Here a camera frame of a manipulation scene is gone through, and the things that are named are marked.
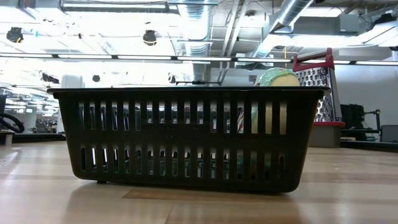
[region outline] red object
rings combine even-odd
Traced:
[[[326,58],[325,62],[311,63],[311,64],[306,64],[306,65],[301,64],[301,62],[305,62],[307,60],[320,59],[323,57]],[[304,58],[297,58],[297,55],[294,56],[293,72],[299,72],[302,70],[306,70],[306,69],[310,69],[310,68],[319,68],[319,67],[330,67],[332,69],[335,69],[335,63],[333,62],[333,55],[332,55],[331,48],[327,48],[326,52],[322,52],[321,54],[309,55],[308,57],[304,57]]]
[[[330,121],[330,122],[314,122],[313,125],[316,127],[330,127],[330,126],[336,127],[336,126],[338,126],[338,127],[343,128],[344,126],[346,126],[346,123],[339,122],[339,121]]]

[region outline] wooden surface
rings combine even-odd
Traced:
[[[0,146],[0,223],[398,223],[398,154],[309,149],[304,170],[285,195],[98,185],[65,142]]]

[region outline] red handle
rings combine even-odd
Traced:
[[[305,62],[307,60],[314,60],[318,58],[325,57],[325,62],[319,63],[311,63],[302,65],[301,62]],[[302,70],[310,69],[310,68],[319,68],[319,67],[330,67],[335,69],[335,63],[333,62],[333,54],[332,49],[327,48],[326,51],[323,52],[315,52],[308,55],[295,55],[293,60],[293,72],[299,72]]]

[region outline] silver duct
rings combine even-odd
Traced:
[[[276,19],[269,23],[268,28],[265,29],[264,40],[257,47],[257,49],[251,55],[252,57],[264,58],[268,56],[272,50],[272,44],[267,41],[267,36],[270,32],[275,32],[283,28],[288,28],[287,32],[292,32],[293,24],[300,17],[300,13],[309,7],[313,0],[285,0],[278,12]]]
[[[182,21],[184,22],[183,29],[185,36],[189,40],[208,40],[210,27],[210,9],[211,6],[204,6],[199,4],[178,5]],[[208,56],[210,46],[200,42],[187,42],[185,50],[188,56]],[[193,80],[192,81],[206,81],[207,65],[193,64]]]

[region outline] black plastic basket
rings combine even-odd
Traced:
[[[328,88],[49,90],[59,99],[73,173],[81,179],[261,192],[290,192],[299,185],[325,92]],[[252,109],[258,112],[254,133]]]

